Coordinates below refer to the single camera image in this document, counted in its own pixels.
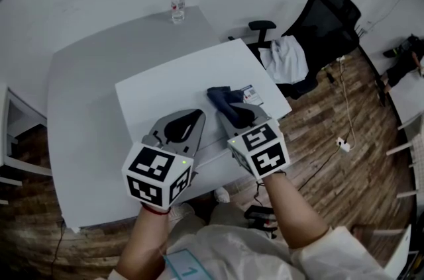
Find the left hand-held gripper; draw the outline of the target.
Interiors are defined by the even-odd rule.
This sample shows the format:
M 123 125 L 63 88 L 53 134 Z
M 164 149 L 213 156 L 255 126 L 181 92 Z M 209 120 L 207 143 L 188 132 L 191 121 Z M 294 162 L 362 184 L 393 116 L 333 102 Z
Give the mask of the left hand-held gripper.
M 170 208 L 190 186 L 206 115 L 186 109 L 166 115 L 135 142 L 123 164 L 127 193 L 158 209 Z

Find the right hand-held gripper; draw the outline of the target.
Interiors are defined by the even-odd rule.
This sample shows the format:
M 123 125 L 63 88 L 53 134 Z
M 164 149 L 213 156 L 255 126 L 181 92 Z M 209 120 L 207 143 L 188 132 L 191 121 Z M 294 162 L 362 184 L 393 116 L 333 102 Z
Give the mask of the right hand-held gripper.
M 290 157 L 278 122 L 269 119 L 258 105 L 232 103 L 231 108 L 238 120 L 229 120 L 223 113 L 218 113 L 218 118 L 230 138 L 227 146 L 237 163 L 257 180 L 287 168 Z

